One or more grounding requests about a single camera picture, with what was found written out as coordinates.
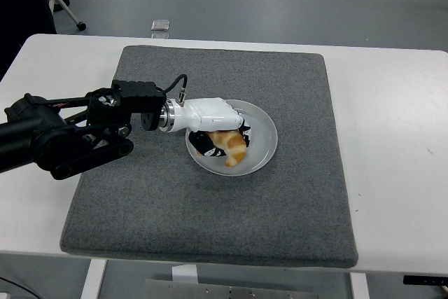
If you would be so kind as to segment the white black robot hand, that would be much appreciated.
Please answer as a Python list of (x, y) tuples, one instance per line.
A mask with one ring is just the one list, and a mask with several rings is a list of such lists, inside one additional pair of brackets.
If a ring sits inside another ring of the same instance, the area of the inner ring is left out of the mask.
[(168, 105), (167, 130), (188, 130), (188, 141), (198, 154), (227, 158), (235, 166), (246, 155), (251, 140), (251, 127), (224, 99), (188, 99)]

